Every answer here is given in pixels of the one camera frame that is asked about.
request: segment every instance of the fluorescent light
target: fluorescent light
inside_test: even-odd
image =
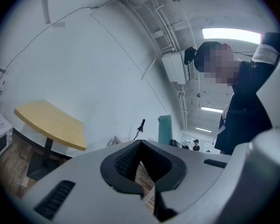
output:
[[[205,39],[233,39],[260,44],[261,34],[232,28],[205,28],[202,29]]]
[[[207,111],[213,111],[213,112],[218,112],[218,113],[223,113],[223,110],[219,109],[214,109],[214,108],[208,108],[208,107],[201,107],[202,110],[207,110]]]
[[[202,131],[206,131],[206,132],[210,132],[210,133],[211,133],[211,131],[206,130],[206,129],[201,129],[201,128],[197,128],[197,127],[196,127],[196,129],[199,129],[199,130],[202,130]]]

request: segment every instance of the black hair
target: black hair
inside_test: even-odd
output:
[[[185,50],[184,64],[187,65],[194,60],[195,68],[199,72],[204,72],[204,61],[210,59],[210,51],[221,48],[220,42],[204,42],[198,50],[190,47]]]

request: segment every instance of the black vent grille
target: black vent grille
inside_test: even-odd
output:
[[[63,180],[34,208],[43,217],[52,220],[76,184]]]

